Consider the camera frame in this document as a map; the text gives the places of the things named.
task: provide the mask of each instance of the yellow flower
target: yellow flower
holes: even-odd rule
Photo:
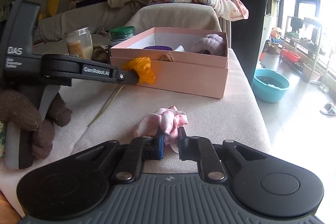
[[[141,84],[146,82],[148,84],[155,84],[155,75],[151,68],[151,59],[149,57],[137,57],[122,66],[125,70],[135,70],[139,75],[139,82]]]

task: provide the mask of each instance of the purple plush toy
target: purple plush toy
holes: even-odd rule
[[[208,34],[192,45],[191,52],[224,56],[225,42],[217,34]]]

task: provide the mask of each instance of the slipper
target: slipper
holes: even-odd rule
[[[329,92],[329,88],[328,88],[328,86],[325,86],[325,87],[322,89],[322,92],[323,92],[324,94],[327,94],[327,93]]]
[[[326,86],[326,85],[322,83],[321,85],[318,86],[318,89],[319,89],[319,90],[323,90],[325,86]]]
[[[324,94],[327,94],[329,92],[328,86],[323,83],[318,86],[318,89],[321,90]]]
[[[323,106],[320,112],[325,115],[336,115],[336,107],[333,103],[327,103]]]

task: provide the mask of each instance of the pink box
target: pink box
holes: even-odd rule
[[[207,34],[218,34],[226,42],[225,56],[188,52],[191,46]],[[169,46],[176,49],[182,45],[185,52],[144,50],[148,46]],[[140,86],[171,90],[214,98],[223,98],[228,74],[228,45],[225,32],[210,30],[155,27],[142,32],[111,48],[111,64],[121,67],[137,57],[149,57],[156,76],[154,85]],[[174,62],[159,61],[171,53]]]

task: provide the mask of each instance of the brown knitted toy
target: brown knitted toy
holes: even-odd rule
[[[0,89],[0,121],[5,124],[12,121],[21,129],[33,131],[31,148],[37,159],[48,157],[53,148],[53,122],[63,127],[70,122],[71,113],[57,93],[48,109],[46,119],[42,121],[38,110],[24,95],[15,90]]]
[[[92,56],[94,61],[110,64],[109,54],[102,46],[94,46]]]

